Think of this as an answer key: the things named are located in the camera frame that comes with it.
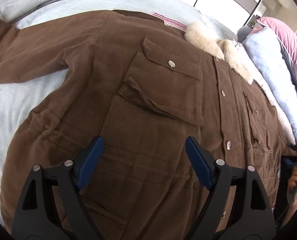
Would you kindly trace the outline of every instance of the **pocket flap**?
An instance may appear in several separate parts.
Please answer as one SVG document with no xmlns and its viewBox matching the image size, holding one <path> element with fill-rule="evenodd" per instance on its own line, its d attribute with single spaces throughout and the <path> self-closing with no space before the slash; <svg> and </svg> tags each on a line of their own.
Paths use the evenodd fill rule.
<svg viewBox="0 0 297 240">
<path fill-rule="evenodd" d="M 202 81 L 201 67 L 195 63 L 189 62 L 189 60 L 187 60 L 185 56 L 181 55 L 179 52 L 174 51 L 171 48 L 165 48 L 155 44 L 148 38 L 145 38 L 142 47 L 148 60 L 169 68 L 172 71 L 179 72 Z M 171 67 L 169 61 L 172 61 L 175 64 L 175 67 Z"/>
<path fill-rule="evenodd" d="M 143 107 L 158 114 L 170 118 L 179 118 L 193 125 L 202 126 L 204 119 L 202 115 L 183 115 L 183 112 L 167 105 L 160 105 L 143 93 L 138 83 L 129 77 L 119 89 L 118 94 L 132 104 Z"/>
</svg>

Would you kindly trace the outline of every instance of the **white bed sheet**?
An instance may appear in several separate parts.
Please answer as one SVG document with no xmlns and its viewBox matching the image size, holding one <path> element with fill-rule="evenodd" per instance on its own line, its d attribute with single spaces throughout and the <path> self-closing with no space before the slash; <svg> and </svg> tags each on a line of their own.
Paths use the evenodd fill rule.
<svg viewBox="0 0 297 240">
<path fill-rule="evenodd" d="M 7 149 L 16 130 L 34 107 L 61 86 L 66 73 L 62 70 L 25 83 L 0 85 L 0 191 Z"/>
<path fill-rule="evenodd" d="M 57 0 L 20 19 L 15 26 L 22 29 L 82 12 L 116 9 L 147 14 L 156 12 L 184 25 L 202 21 L 196 8 L 179 0 Z"/>
</svg>

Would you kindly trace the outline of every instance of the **bed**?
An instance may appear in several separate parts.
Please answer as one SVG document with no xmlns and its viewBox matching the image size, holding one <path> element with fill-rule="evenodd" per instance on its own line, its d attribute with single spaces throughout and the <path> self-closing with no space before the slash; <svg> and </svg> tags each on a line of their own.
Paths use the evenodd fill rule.
<svg viewBox="0 0 297 240">
<path fill-rule="evenodd" d="M 144 12 L 160 18 L 166 25 L 183 31 L 190 24 L 201 22 L 221 39 L 235 38 L 235 35 L 219 22 L 178 0 L 0 0 L 0 18 L 13 23 L 19 29 L 82 12 L 104 9 Z M 244 47 L 234 41 L 232 43 L 253 79 L 263 89 L 271 105 L 276 107 L 287 141 L 294 143 L 290 122 L 275 100 L 267 82 Z M 33 108 L 62 85 L 66 73 L 67 70 L 62 70 L 25 83 L 0 84 L 0 180 L 7 149 L 16 130 Z"/>
</svg>

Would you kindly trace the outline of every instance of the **chest pocket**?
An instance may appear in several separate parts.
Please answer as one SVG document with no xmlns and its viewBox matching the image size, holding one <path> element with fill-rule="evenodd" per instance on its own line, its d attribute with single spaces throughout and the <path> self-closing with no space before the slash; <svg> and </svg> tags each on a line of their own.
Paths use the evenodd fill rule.
<svg viewBox="0 0 297 240">
<path fill-rule="evenodd" d="M 145 38 L 118 93 L 155 113 L 202 126 L 201 82 L 199 65 Z"/>
</svg>

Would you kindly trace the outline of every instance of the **fur collar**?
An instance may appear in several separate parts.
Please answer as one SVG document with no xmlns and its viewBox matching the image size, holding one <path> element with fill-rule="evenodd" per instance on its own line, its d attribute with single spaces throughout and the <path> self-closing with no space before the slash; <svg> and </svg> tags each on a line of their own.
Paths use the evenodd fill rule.
<svg viewBox="0 0 297 240">
<path fill-rule="evenodd" d="M 247 83 L 253 83 L 253 77 L 247 70 L 237 48 L 230 40 L 221 40 L 213 30 L 201 22 L 195 22 L 186 29 L 185 39 L 195 47 L 226 61 Z"/>
</svg>

